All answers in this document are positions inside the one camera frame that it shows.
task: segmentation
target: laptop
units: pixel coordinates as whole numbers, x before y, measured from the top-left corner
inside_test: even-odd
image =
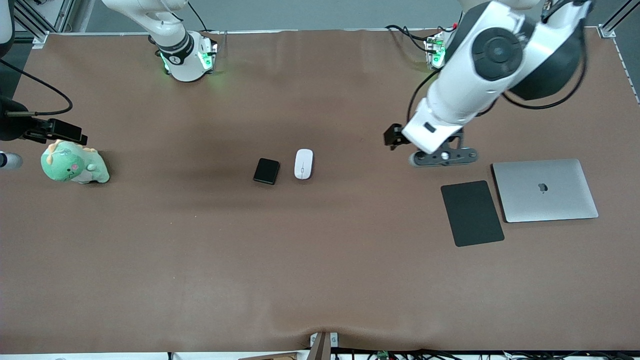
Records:
[[[578,159],[493,164],[507,222],[596,218]]]

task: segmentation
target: computer mouse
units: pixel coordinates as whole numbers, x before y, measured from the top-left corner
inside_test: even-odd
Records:
[[[311,176],[311,168],[314,162],[314,152],[309,149],[300,149],[296,153],[296,166],[293,174],[300,180],[307,180]]]

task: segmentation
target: green dinosaur plush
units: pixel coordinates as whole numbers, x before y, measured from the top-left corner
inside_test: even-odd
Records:
[[[109,181],[107,166],[98,152],[76,143],[56,140],[42,153],[40,163],[44,173],[55,181],[80,184]]]

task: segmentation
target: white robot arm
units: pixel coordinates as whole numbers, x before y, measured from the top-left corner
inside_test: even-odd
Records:
[[[0,58],[13,45],[13,0],[0,0]]]
[[[540,22],[498,1],[471,8],[447,44],[438,79],[401,130],[406,140],[434,154],[502,92],[511,90],[525,100],[558,92],[584,52],[582,24],[591,1],[550,5],[550,16]],[[385,143],[393,149],[387,135]]]
[[[164,66],[179,81],[194,81],[213,69],[217,44],[196,31],[186,31],[173,12],[187,0],[102,0],[149,32]]]

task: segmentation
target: brown table surface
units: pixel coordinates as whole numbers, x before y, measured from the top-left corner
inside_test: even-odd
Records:
[[[500,100],[477,163],[416,169],[402,122],[424,56],[382,31],[229,35],[218,71],[165,76],[146,37],[50,36],[26,70],[74,101],[108,184],[46,178],[45,146],[2,172],[0,352],[282,350],[318,330],[361,348],[633,349],[640,339],[640,109],[614,44],[562,106]],[[61,99],[23,78],[31,110]],[[311,180],[292,175],[298,149]],[[275,186],[252,181],[259,158]],[[498,161],[578,158],[594,220],[506,224],[457,248],[443,184]]]

